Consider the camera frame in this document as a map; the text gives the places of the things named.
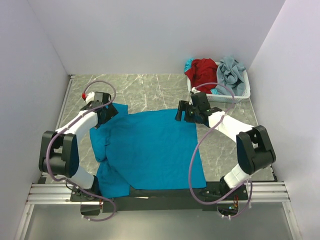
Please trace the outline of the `blue t shirt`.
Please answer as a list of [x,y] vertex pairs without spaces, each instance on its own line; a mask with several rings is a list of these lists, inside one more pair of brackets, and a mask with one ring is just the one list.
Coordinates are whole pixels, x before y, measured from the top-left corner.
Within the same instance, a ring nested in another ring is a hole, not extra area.
[[89,131],[102,196],[206,186],[194,123],[176,121],[175,109],[130,114],[127,105],[115,108],[116,116]]

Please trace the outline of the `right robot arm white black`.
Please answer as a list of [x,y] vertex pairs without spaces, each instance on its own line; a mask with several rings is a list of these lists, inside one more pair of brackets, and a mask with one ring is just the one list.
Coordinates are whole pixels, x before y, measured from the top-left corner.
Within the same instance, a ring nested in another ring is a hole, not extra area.
[[236,143],[237,164],[220,179],[219,193],[222,195],[276,161],[273,145],[264,126],[243,123],[222,109],[211,107],[203,92],[193,93],[191,101],[179,101],[175,120],[181,121],[182,115],[186,122],[215,129]]

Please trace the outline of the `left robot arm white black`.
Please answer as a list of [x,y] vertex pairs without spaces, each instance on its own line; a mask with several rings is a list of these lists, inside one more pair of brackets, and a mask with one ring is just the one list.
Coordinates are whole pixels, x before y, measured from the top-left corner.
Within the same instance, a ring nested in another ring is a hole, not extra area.
[[112,96],[106,92],[83,93],[85,106],[74,119],[55,131],[42,135],[38,168],[43,173],[61,176],[89,193],[100,193],[98,178],[80,166],[79,147],[90,129],[98,129],[118,114]]

